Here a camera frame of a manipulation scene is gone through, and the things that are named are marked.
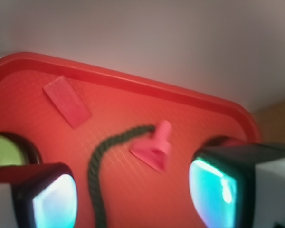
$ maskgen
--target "dark green rope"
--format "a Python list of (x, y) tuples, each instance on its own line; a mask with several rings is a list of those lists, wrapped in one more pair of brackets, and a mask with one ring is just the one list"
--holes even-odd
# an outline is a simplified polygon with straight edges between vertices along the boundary
[(153, 125), (138, 126), (124, 132), (121, 135), (116, 135), (107, 138), (95, 148), (89, 163), (88, 183), (89, 183), (90, 197), (94, 208), (95, 225), (97, 228), (107, 227), (105, 205), (103, 197), (101, 195), (101, 188), (99, 184), (99, 170), (103, 155), (112, 146), (123, 144), (132, 138), (135, 138), (137, 136), (145, 134), (146, 132), (151, 132), (154, 130), (155, 127)]

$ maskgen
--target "toy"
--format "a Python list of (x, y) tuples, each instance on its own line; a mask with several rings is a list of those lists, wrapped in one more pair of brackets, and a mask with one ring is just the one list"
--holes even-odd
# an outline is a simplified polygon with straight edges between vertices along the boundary
[(210, 228), (285, 228), (285, 145), (236, 143), (194, 154), (189, 183), (197, 213)]
[(65, 77), (57, 78), (43, 89), (73, 128), (91, 117), (89, 109)]
[(154, 131), (154, 129), (155, 128), (153, 125), (138, 126), (124, 132), (121, 135), (116, 135), (104, 140), (95, 148), (88, 168), (88, 184), (95, 214), (95, 227), (107, 227), (105, 204), (101, 195), (101, 187), (99, 183), (99, 171), (103, 155), (110, 147), (125, 143), (131, 138), (137, 137), (149, 131)]
[(171, 128), (171, 123), (166, 120), (161, 121), (156, 126), (152, 138), (137, 139), (130, 151), (155, 170), (165, 171), (171, 151), (171, 145), (167, 141)]
[(0, 167), (0, 227), (71, 228), (76, 215), (76, 184), (65, 164)]

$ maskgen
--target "wooden surface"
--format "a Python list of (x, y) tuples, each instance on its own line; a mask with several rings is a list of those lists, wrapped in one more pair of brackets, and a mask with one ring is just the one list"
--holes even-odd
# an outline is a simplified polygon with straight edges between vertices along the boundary
[(285, 143), (285, 100), (252, 115), (258, 123), (263, 142)]

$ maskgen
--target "teal lens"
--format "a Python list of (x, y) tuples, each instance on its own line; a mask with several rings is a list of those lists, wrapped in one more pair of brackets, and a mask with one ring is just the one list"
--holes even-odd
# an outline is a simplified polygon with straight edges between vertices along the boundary
[(189, 185), (198, 215), (209, 228), (233, 228), (236, 219), (236, 180), (201, 158), (189, 169)]
[(72, 228), (77, 215), (76, 184), (63, 174), (33, 199), (36, 228)]

